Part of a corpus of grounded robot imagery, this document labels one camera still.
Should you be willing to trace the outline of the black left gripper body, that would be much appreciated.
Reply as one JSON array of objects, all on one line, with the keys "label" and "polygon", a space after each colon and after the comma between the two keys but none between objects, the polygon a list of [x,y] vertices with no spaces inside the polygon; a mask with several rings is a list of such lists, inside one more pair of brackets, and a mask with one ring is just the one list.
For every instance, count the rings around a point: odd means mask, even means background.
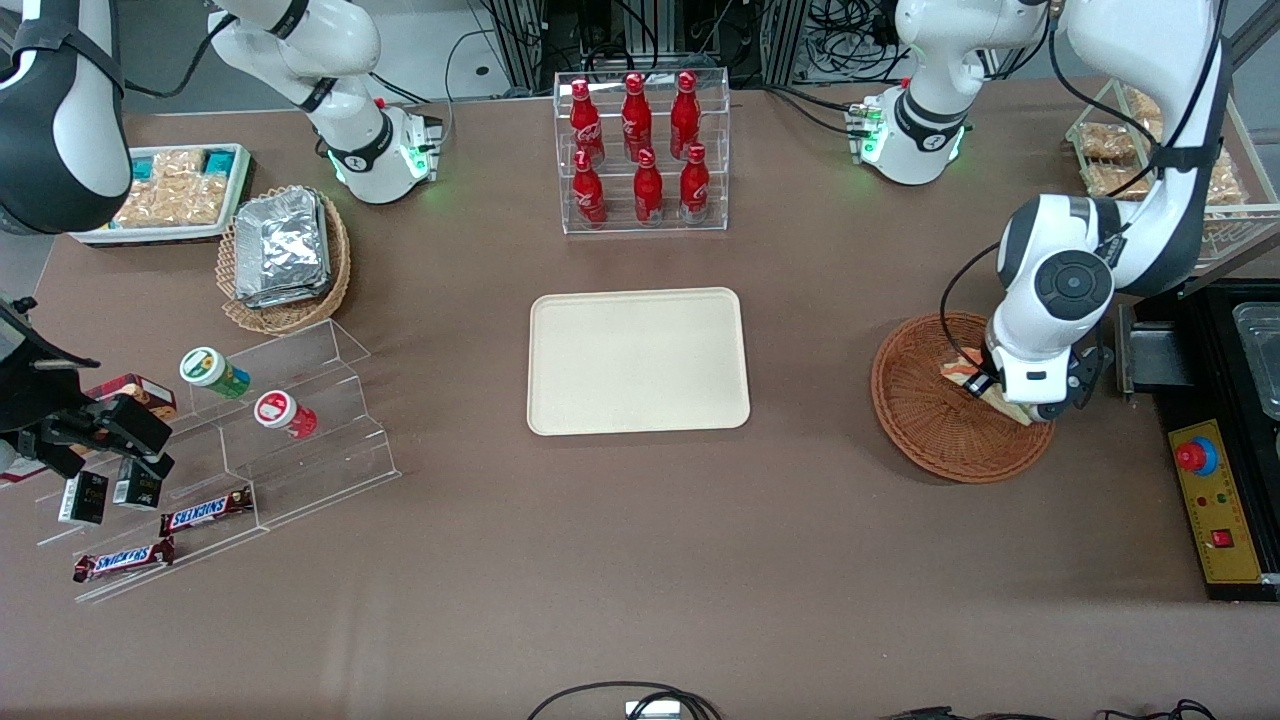
[{"label": "black left gripper body", "polygon": [[1094,345],[1082,351],[1071,351],[1068,364],[1068,401],[1076,410],[1084,409],[1107,369],[1114,364],[1114,351],[1106,345]]}]

